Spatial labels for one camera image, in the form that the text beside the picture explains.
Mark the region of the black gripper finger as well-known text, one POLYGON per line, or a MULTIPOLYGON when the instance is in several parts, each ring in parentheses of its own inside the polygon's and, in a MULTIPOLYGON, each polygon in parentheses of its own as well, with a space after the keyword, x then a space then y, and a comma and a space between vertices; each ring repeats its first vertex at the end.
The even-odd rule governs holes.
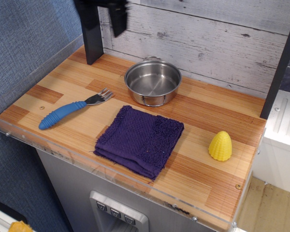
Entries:
POLYGON ((115 37, 121 35, 127 29, 128 11, 127 0, 111 0, 108 3, 111 24, 115 37))

